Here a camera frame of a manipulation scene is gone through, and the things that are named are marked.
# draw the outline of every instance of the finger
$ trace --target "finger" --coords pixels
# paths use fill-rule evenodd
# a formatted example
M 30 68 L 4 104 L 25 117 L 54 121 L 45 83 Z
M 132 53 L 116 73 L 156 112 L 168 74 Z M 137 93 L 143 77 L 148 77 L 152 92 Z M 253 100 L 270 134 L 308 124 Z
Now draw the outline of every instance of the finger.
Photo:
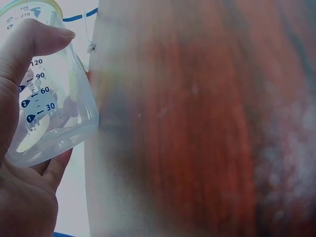
M 40 175 L 43 175 L 44 171 L 47 169 L 48 165 L 50 163 L 50 160 L 47 160 L 45 162 L 42 162 L 40 164 L 36 164 L 31 166 L 30 168 L 32 168 L 33 170 L 35 170 L 37 173 L 39 173 Z
M 46 56 L 65 48 L 72 31 L 26 19 L 12 32 L 0 52 L 0 77 L 20 85 L 34 56 Z
M 57 190 L 61 179 L 63 178 L 71 153 L 72 149 L 53 158 L 43 173 L 43 178 L 48 182 L 53 191 Z
M 18 122 L 18 86 L 32 58 L 58 52 L 73 38 L 71 31 L 27 19 L 0 49 L 0 167 Z

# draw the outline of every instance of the bottle bottom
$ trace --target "bottle bottom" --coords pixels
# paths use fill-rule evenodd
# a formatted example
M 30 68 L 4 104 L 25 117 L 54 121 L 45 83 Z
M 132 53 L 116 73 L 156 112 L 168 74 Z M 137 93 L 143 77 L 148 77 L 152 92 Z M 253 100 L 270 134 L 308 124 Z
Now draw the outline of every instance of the bottle bottom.
M 9 149 L 6 158 L 18 167 L 28 167 L 42 163 L 83 142 L 97 127 L 90 123 L 53 129 L 45 133 L 34 146 L 23 153 Z

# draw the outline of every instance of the wooden surface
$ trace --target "wooden surface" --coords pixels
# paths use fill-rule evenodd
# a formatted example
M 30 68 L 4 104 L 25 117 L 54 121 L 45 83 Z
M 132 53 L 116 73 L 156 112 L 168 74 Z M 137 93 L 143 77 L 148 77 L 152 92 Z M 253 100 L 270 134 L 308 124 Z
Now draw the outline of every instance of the wooden surface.
M 316 236 L 316 2 L 100 0 L 93 237 Z

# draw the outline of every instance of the hand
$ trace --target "hand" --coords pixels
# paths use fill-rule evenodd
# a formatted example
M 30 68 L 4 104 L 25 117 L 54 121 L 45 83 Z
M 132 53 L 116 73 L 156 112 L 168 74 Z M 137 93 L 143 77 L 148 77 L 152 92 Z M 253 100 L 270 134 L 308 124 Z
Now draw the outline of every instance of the hand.
M 5 159 L 19 118 L 18 86 L 34 56 L 65 48 L 75 37 L 65 29 L 24 20 L 0 50 L 0 236 L 51 237 L 56 190 L 71 151 L 35 167 L 18 168 Z

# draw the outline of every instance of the blue measurement line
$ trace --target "blue measurement line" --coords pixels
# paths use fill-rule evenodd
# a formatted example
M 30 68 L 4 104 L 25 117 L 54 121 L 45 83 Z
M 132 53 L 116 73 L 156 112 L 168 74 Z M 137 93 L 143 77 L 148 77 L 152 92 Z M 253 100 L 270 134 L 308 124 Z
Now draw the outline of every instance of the blue measurement line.
M 87 17 L 89 17 L 89 16 L 94 15 L 94 14 L 97 13 L 97 12 L 98 12 L 98 8 L 93 9 L 92 11 L 88 12 L 86 15 L 87 15 Z M 73 17 L 70 17 L 70 18 L 64 18 L 64 19 L 63 19 L 63 22 L 77 21 L 77 20 L 82 19 L 82 18 L 83 18 L 82 15 L 73 16 Z

